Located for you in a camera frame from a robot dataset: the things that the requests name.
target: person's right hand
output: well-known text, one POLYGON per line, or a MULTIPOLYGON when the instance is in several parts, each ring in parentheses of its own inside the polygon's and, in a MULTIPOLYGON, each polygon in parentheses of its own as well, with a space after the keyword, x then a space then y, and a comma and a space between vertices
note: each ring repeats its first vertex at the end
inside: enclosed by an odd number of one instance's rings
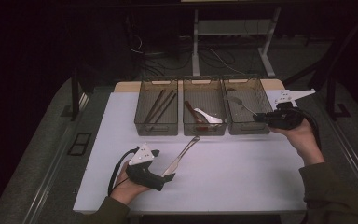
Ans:
POLYGON ((276 128, 269 129, 275 133, 281 133, 287 137, 290 144, 292 144, 292 146, 297 149, 297 153, 303 159, 304 165, 307 166, 324 162, 324 156, 316 144, 312 128, 306 119, 304 119, 298 127, 292 130, 276 128))

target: hand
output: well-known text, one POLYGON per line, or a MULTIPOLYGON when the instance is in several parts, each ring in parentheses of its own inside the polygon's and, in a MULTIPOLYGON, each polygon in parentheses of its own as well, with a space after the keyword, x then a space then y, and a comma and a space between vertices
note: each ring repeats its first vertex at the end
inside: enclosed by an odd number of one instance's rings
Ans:
POLYGON ((290 144, 292 144, 292 146, 297 149, 297 153, 303 159, 304 165, 307 166, 324 162, 324 156, 316 144, 312 128, 306 119, 304 119, 298 127, 292 130, 276 128, 269 129, 275 133, 281 133, 287 137, 290 144))
POLYGON ((116 186, 113 189, 110 197, 128 205, 138 194, 149 190, 148 187, 138 185, 129 180, 126 174, 126 169, 129 162, 126 161, 121 168, 116 180, 116 186))

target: sleeve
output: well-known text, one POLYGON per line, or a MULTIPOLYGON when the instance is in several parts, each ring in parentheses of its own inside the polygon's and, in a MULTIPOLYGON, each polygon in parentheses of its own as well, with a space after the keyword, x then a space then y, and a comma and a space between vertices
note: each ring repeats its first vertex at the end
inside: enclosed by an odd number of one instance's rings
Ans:
POLYGON ((94 214, 86 215, 82 224, 124 224, 130 208, 110 197, 106 197, 94 214))
POLYGON ((356 196, 328 163, 313 164, 299 171, 305 187, 309 224, 358 224, 356 196))

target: white table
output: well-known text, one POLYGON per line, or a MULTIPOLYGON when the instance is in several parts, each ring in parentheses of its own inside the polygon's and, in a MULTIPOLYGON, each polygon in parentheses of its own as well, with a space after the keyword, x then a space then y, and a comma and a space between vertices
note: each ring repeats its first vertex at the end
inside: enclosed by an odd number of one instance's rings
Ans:
MULTIPOLYGON (((269 81, 263 85, 267 90, 276 87, 269 81)), ((145 142, 151 148, 159 149, 159 156, 150 166, 150 171, 159 175, 192 138, 183 135, 182 122, 179 122, 177 136, 138 136, 133 124, 138 92, 133 91, 137 90, 136 85, 129 86, 126 91, 117 89, 109 98, 77 194, 74 206, 77 212, 87 214, 99 208, 107 194, 115 164, 129 149, 145 142)), ((278 91, 267 93, 269 98, 279 94, 278 91)), ((180 91, 178 95, 179 121, 182 121, 183 95, 180 91)), ((131 213, 303 211, 304 187, 298 172, 302 166, 296 150, 280 134, 230 135, 227 130, 224 136, 202 136, 182 158, 173 181, 166 183, 162 191, 149 190, 136 198, 130 204, 131 213)))

